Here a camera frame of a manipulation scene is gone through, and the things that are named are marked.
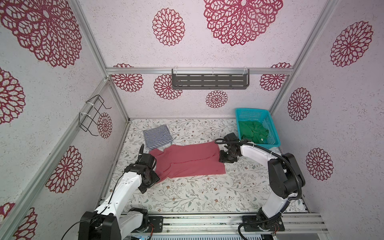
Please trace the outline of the maroon red tank top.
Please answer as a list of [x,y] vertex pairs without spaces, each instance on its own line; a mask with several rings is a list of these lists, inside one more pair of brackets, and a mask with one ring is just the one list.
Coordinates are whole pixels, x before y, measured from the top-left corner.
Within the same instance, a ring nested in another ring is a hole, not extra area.
[[220,148],[214,142],[178,146],[171,145],[163,151],[154,149],[150,154],[157,160],[156,174],[159,182],[166,179],[222,175],[226,168],[220,162]]

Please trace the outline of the blue white striped tank top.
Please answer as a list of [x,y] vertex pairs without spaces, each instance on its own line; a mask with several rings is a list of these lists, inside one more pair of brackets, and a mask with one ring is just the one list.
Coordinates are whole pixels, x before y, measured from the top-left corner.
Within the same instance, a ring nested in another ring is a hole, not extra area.
[[171,132],[167,125],[143,131],[145,146],[149,151],[173,142]]

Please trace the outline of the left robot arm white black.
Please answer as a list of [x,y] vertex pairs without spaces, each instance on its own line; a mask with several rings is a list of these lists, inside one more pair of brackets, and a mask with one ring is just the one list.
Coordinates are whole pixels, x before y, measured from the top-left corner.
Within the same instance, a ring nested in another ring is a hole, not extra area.
[[112,194],[92,212],[85,212],[80,220],[79,240],[122,240],[132,232],[154,230],[148,211],[132,208],[122,216],[123,210],[136,190],[145,193],[160,178],[156,165],[131,164],[125,169]]

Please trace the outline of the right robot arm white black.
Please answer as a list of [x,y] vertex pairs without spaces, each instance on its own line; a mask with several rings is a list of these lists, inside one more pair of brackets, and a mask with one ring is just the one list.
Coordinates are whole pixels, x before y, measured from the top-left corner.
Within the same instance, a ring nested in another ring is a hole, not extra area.
[[280,155],[256,144],[239,140],[217,139],[215,144],[226,146],[227,150],[220,153],[220,160],[225,163],[232,163],[237,157],[243,156],[268,169],[272,192],[260,210],[260,215],[267,220],[282,214],[290,202],[302,198],[305,179],[292,154]]

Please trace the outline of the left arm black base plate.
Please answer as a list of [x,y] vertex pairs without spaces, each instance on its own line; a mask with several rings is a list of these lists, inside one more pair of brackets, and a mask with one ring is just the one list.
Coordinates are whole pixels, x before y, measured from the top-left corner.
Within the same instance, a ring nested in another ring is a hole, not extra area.
[[164,217],[149,217],[148,225],[139,230],[134,230],[133,233],[162,233],[164,225]]

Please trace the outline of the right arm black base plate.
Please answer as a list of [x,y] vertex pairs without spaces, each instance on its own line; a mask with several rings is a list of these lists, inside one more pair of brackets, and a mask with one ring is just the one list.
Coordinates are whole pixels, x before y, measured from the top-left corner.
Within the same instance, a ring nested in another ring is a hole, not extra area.
[[281,215],[270,219],[260,215],[242,216],[242,227],[246,232],[283,232],[285,226]]

